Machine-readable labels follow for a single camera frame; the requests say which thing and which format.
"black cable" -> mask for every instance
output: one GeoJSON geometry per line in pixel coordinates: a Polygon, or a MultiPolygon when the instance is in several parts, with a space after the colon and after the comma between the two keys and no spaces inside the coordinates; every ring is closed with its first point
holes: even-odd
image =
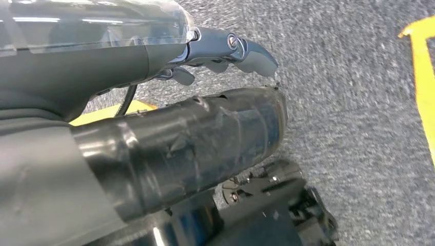
{"type": "Polygon", "coordinates": [[[127,90],[127,94],[125,95],[124,101],[121,104],[120,108],[115,114],[115,117],[125,115],[127,113],[128,107],[133,101],[134,94],[136,93],[137,85],[129,86],[127,90]]]}

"transparent plastic cover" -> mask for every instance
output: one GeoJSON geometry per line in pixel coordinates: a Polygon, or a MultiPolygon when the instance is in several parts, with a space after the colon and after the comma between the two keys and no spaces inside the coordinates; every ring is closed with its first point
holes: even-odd
{"type": "Polygon", "coordinates": [[[0,0],[0,56],[183,44],[193,21],[174,0],[0,0]]]}

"black pipe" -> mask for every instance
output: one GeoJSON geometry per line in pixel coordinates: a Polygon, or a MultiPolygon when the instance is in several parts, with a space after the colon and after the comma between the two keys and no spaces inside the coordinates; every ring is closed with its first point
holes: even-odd
{"type": "Polygon", "coordinates": [[[124,221],[168,208],[270,156],[287,123],[276,88],[235,89],[72,129],[124,221]]]}

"gray carpet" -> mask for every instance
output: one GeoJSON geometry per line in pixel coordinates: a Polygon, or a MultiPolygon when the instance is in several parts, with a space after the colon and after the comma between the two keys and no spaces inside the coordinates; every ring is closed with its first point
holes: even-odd
{"type": "MultiPolygon", "coordinates": [[[[280,82],[290,122],[278,155],[298,163],[336,216],[343,245],[435,245],[435,171],[415,105],[409,23],[433,0],[182,0],[197,25],[233,30],[277,58],[274,78],[192,69],[196,83],[151,81],[164,105],[280,82]]],[[[435,40],[429,42],[432,57],[435,40]]],[[[119,103],[123,90],[87,110],[119,103]]]]}

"yellow floor marking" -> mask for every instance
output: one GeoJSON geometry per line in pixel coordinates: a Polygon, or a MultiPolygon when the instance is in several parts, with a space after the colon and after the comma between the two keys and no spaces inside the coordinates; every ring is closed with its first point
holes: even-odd
{"type": "MultiPolygon", "coordinates": [[[[112,118],[116,114],[119,108],[120,108],[120,104],[105,109],[97,110],[91,113],[83,114],[79,118],[70,122],[70,124],[73,126],[81,126],[97,120],[112,118]]],[[[136,111],[144,111],[144,110],[151,111],[156,108],[157,107],[154,105],[145,104],[138,100],[133,100],[130,104],[130,107],[127,110],[127,114],[136,111]]]]}
{"type": "Polygon", "coordinates": [[[426,41],[435,37],[435,15],[408,25],[404,35],[411,38],[417,107],[435,165],[435,74],[426,41]]]}

